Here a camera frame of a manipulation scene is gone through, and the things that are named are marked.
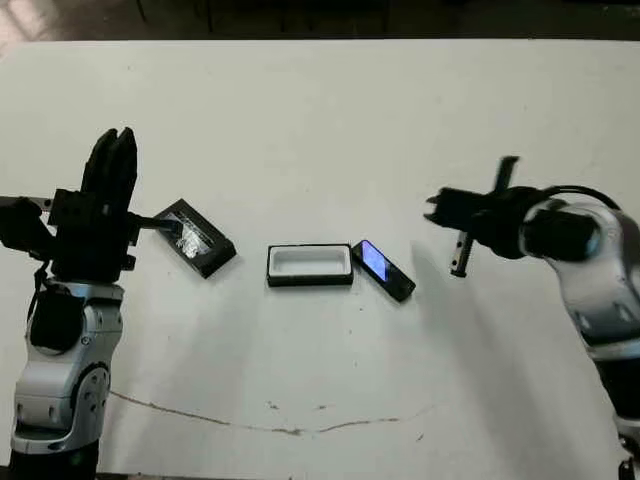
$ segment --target phone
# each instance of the phone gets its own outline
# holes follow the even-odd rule
[[[398,302],[409,298],[416,284],[385,257],[369,240],[351,249],[356,262]]]

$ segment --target table surface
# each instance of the table surface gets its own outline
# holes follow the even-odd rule
[[[132,209],[187,199],[238,257],[203,280],[155,233],[123,274],[100,469],[230,478],[616,478],[611,407],[543,262],[422,219],[445,185],[597,187],[640,218],[640,46],[567,41],[37,44],[0,63],[0,192],[77,188],[109,127],[139,145]],[[373,241],[397,305],[271,290],[269,244]],[[0,462],[32,272],[0,250]]]

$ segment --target phone screen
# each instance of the phone screen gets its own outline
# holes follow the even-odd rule
[[[353,255],[374,280],[399,302],[413,292],[416,284],[368,240],[363,240],[353,247]]]
[[[376,247],[366,240],[362,242],[362,261],[367,264],[380,280],[387,281],[387,266],[389,262]]]

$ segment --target dark floor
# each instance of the dark floor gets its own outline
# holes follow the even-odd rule
[[[37,40],[640,39],[640,0],[627,4],[579,0],[140,0],[140,4],[146,22],[137,0],[0,0],[0,55],[17,42]]]

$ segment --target black cable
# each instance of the black cable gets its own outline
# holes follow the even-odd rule
[[[583,187],[581,185],[556,185],[554,187],[549,187],[542,190],[540,192],[540,196],[542,199],[547,199],[561,193],[578,193],[580,195],[586,195],[588,197],[593,197],[597,200],[600,200],[607,207],[613,210],[622,210],[620,206],[609,196],[593,188]]]
[[[38,293],[40,292],[40,286],[42,282],[47,278],[47,268],[49,267],[49,260],[45,260],[42,262],[42,266],[36,270],[33,274],[34,283],[35,283],[35,291],[33,292],[33,296],[31,297],[31,302],[29,302],[29,310],[27,311],[27,321],[31,318],[31,314],[33,313],[33,309],[36,306],[36,300],[38,299]]]

